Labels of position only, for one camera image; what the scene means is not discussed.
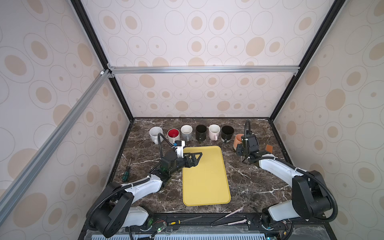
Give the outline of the black mug white base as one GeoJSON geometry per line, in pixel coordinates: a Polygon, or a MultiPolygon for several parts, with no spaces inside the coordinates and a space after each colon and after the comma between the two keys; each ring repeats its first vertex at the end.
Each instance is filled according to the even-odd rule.
{"type": "Polygon", "coordinates": [[[234,134],[235,130],[231,126],[223,126],[221,130],[221,140],[223,143],[228,143],[234,134]]]}

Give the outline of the grey mug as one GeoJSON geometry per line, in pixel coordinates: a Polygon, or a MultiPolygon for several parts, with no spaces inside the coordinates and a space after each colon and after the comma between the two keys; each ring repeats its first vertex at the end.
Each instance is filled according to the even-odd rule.
{"type": "Polygon", "coordinates": [[[190,125],[184,125],[181,127],[181,133],[182,133],[183,140],[185,142],[188,142],[192,139],[193,127],[190,125]]]}

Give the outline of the pink handled tweezers upper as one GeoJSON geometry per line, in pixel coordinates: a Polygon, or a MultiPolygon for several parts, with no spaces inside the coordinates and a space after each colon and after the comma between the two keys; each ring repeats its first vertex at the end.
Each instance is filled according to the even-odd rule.
{"type": "Polygon", "coordinates": [[[211,224],[211,226],[213,226],[215,223],[217,223],[217,222],[219,222],[219,221],[221,221],[221,220],[223,220],[223,219],[225,219],[225,218],[228,218],[228,217],[230,217],[230,216],[232,216],[232,215],[234,215],[234,214],[236,214],[236,213],[241,212],[242,210],[243,210],[243,207],[241,207],[241,208],[239,208],[239,209],[237,209],[237,210],[235,210],[235,211],[233,211],[233,212],[231,212],[231,213],[225,215],[224,217],[222,217],[222,218],[220,218],[220,219],[214,221],[214,222],[211,224]]]}

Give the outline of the green handled screwdriver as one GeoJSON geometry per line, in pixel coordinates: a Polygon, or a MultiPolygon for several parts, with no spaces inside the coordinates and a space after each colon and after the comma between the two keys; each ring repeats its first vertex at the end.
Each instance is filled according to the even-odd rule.
{"type": "Polygon", "coordinates": [[[132,159],[130,159],[129,163],[126,165],[125,171],[122,175],[122,182],[123,183],[127,183],[129,178],[130,178],[131,161],[132,161],[132,159]]]}

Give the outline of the horizontal aluminium rail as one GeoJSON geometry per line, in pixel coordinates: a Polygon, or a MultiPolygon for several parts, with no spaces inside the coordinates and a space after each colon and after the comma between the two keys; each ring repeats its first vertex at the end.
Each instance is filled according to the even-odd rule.
{"type": "Polygon", "coordinates": [[[297,73],[299,66],[111,67],[113,74],[297,73]]]}

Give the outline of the white mug red inside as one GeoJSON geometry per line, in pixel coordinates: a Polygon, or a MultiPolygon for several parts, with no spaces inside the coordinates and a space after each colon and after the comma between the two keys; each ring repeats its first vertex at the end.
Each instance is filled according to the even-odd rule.
{"type": "Polygon", "coordinates": [[[168,140],[171,144],[181,140],[180,131],[178,129],[170,129],[167,132],[168,140]]]}

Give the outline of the pink handled tweezers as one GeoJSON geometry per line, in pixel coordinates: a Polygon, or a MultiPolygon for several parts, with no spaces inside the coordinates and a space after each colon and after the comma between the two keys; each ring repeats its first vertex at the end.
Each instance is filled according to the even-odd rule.
{"type": "Polygon", "coordinates": [[[215,227],[223,227],[223,226],[233,226],[233,225],[238,225],[238,224],[244,224],[247,222],[247,219],[243,219],[241,221],[236,221],[236,222],[231,222],[231,223],[225,223],[221,225],[216,225],[215,227]]]}
{"type": "Polygon", "coordinates": [[[221,220],[223,220],[223,219],[225,219],[225,218],[228,218],[228,217],[230,217],[230,216],[232,216],[232,215],[234,215],[234,214],[236,214],[236,213],[241,212],[242,210],[243,210],[243,207],[241,207],[241,208],[239,208],[239,209],[237,209],[237,210],[235,210],[235,211],[233,211],[233,212],[231,212],[231,213],[225,215],[224,217],[222,217],[222,218],[220,218],[220,219],[214,221],[214,222],[211,224],[211,226],[213,226],[215,223],[217,223],[217,222],[219,222],[219,221],[221,221],[221,220]]]}

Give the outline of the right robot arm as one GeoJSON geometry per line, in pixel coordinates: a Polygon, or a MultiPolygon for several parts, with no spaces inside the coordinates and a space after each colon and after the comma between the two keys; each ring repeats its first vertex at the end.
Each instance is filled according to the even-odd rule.
{"type": "Polygon", "coordinates": [[[263,209],[261,221],[265,228],[283,220],[304,219],[334,221],[339,213],[337,200],[327,187],[322,174],[306,171],[283,161],[267,150],[261,150],[259,140],[246,120],[241,143],[236,154],[250,165],[278,177],[292,189],[292,199],[263,209]]]}

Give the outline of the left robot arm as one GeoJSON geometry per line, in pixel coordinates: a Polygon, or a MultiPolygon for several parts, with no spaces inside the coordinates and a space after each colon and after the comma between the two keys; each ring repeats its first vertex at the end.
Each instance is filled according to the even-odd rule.
{"type": "Polygon", "coordinates": [[[87,212],[85,225],[90,231],[99,231],[105,238],[121,228],[132,226],[151,230],[159,223],[143,207],[132,207],[138,200],[165,187],[172,175],[183,168],[196,167],[203,153],[184,153],[185,141],[166,141],[171,150],[160,152],[160,161],[148,175],[128,184],[109,183],[87,212]]]}

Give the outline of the orange small bottle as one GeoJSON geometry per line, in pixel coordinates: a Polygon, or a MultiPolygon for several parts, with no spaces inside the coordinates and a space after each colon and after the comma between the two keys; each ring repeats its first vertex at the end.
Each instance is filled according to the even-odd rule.
{"type": "Polygon", "coordinates": [[[266,145],[266,151],[269,152],[270,154],[272,154],[273,153],[273,146],[266,145]]]}

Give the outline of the pink mug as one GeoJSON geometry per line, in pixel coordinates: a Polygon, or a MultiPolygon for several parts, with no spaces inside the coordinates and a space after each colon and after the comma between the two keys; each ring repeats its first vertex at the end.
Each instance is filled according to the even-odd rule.
{"type": "Polygon", "coordinates": [[[215,124],[212,124],[208,128],[209,130],[209,138],[211,141],[217,141],[220,136],[221,127],[215,124]]]}

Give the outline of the cream and peach mug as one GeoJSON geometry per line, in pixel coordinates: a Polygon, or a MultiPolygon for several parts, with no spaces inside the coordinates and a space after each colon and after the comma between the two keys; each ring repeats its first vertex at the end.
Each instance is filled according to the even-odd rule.
{"type": "Polygon", "coordinates": [[[242,137],[243,137],[243,136],[244,136],[243,134],[237,134],[237,135],[235,136],[234,144],[233,144],[234,151],[237,150],[237,146],[238,146],[239,144],[242,144],[242,137]]]}

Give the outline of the white speckled mug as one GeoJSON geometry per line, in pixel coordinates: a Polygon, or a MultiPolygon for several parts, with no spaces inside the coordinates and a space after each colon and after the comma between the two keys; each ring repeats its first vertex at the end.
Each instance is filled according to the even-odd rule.
{"type": "Polygon", "coordinates": [[[158,138],[158,134],[162,134],[162,133],[163,133],[163,129],[161,127],[152,127],[150,129],[149,134],[154,144],[158,145],[163,141],[162,139],[159,141],[159,138],[158,138]]]}

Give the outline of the left slanted aluminium rail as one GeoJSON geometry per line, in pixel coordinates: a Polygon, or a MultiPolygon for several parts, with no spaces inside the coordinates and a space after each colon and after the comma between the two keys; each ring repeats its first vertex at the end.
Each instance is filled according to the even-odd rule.
{"type": "Polygon", "coordinates": [[[8,218],[17,203],[20,201],[22,196],[28,190],[30,185],[68,134],[69,130],[73,127],[85,108],[89,105],[97,91],[103,85],[105,80],[109,78],[110,73],[111,70],[105,69],[103,70],[103,73],[94,80],[74,107],[70,109],[63,121],[59,124],[55,131],[53,131],[46,142],[36,152],[31,161],[10,185],[10,188],[1,198],[1,224],[3,224],[8,218]]]}

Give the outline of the pink handled tweezers lower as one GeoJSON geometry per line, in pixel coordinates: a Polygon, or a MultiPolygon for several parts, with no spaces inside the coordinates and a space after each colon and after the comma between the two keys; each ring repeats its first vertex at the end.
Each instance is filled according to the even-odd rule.
{"type": "Polygon", "coordinates": [[[221,225],[216,225],[215,227],[223,227],[223,226],[233,226],[233,225],[238,225],[238,224],[244,224],[247,222],[247,219],[243,219],[241,221],[236,221],[236,222],[231,222],[231,223],[225,223],[221,225]]]}

